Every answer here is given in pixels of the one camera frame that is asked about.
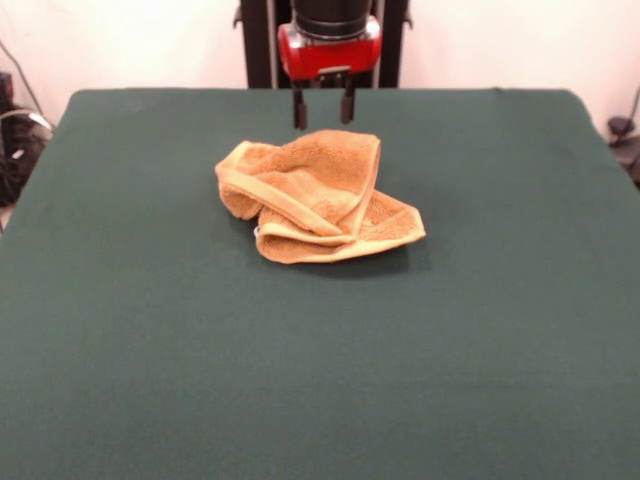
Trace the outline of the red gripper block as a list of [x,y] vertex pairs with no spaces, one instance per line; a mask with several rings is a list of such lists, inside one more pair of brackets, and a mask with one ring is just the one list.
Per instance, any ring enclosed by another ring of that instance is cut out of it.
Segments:
[[[364,31],[357,37],[340,40],[321,40],[305,36],[294,24],[278,28],[278,50],[284,71],[292,82],[293,123],[296,129],[307,128],[307,105],[304,101],[303,80],[323,75],[358,74],[375,68],[381,54],[382,29],[374,16],[367,19]],[[354,118],[355,86],[351,75],[344,75],[341,97],[341,122],[349,124]]]

